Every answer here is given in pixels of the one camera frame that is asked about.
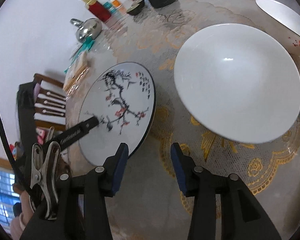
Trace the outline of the large white bowl red flowers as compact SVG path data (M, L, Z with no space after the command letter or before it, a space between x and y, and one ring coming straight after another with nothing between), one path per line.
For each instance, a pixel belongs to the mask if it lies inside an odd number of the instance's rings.
M275 0L255 0L255 3L264 16L264 30L290 54L300 56L300 15Z

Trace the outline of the orange pill bottle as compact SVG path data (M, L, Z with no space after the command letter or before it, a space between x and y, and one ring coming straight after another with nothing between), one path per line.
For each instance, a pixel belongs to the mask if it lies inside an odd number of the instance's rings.
M119 0L110 0L111 4L117 9L122 6L121 2Z

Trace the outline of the wooden chair with purple cloth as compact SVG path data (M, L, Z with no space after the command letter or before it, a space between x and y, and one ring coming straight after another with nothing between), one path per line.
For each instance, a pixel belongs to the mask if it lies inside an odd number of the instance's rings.
M33 81L39 83L41 86L37 102L34 103L34 112L42 116L61 118L65 121L66 96L42 86L42 82L45 82L56 88L62 89L63 83L38 73L34 74Z

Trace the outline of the purple cloth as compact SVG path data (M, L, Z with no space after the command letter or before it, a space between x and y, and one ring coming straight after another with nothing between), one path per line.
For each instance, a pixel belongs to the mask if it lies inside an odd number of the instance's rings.
M38 95L40 93L40 90L41 90L41 86L39 83L36 83L36 85L34 86L34 90L33 90L33 101L34 103L37 102L37 99L38 99Z

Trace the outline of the small white bowl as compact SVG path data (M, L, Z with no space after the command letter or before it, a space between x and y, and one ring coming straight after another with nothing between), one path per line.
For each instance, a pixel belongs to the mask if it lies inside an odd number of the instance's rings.
M217 24L193 34L175 59L174 83L200 124L237 142L275 140L300 112L300 75L292 57L248 25Z

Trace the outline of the packaged crackers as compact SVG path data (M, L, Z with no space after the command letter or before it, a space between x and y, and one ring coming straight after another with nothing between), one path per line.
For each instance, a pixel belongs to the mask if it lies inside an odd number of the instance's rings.
M66 97L71 97L90 69L87 51L81 52L67 69L63 90Z

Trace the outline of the dark small dish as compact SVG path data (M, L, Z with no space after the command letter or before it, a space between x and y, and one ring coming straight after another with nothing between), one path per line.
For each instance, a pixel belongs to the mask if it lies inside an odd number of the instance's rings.
M135 0L132 3L132 6L135 6L135 5L140 5L143 8L145 6L145 0Z
M126 13L130 16L136 16L142 11L141 4L135 4L127 9Z

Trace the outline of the red gold bottle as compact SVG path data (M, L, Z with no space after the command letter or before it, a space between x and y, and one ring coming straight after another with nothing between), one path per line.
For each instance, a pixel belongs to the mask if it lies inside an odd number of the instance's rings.
M81 0L85 7L99 20L106 23L111 18L111 13L97 0Z

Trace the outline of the steel kettle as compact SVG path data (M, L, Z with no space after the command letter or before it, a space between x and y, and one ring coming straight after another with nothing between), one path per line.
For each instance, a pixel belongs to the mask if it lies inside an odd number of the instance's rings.
M70 23L77 27L76 38L78 42L81 43L83 43L87 38L94 40L102 31L102 22L96 18L90 18L84 22L72 18Z

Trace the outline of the plum blossom painted plate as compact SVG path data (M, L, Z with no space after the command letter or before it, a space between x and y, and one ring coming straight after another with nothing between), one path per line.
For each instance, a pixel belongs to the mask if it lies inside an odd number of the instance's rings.
M88 90L79 112L79 121L93 116L99 120L78 142L85 159L91 165L101 165L122 142L133 155L149 133L155 106L153 77L143 65L124 62L102 73Z

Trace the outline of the teal lid jar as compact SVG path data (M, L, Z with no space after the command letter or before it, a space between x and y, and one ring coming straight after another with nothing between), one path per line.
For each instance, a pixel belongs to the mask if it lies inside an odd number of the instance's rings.
M116 8L110 3L110 2L105 2L103 6L111 13L114 14L116 12Z

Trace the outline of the pink box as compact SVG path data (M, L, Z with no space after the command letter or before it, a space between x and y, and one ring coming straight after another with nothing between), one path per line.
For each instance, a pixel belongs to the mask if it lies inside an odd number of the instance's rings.
M37 142L40 145L45 143L46 130L41 128L36 128Z

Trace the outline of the metal spring clip right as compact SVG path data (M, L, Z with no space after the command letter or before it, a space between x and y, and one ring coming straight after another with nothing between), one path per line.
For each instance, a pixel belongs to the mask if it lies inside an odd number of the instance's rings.
M41 203L46 204L44 218L48 220L56 217L56 170L60 152L60 145L55 141L49 144L46 152L38 143L32 147L30 205L36 211Z

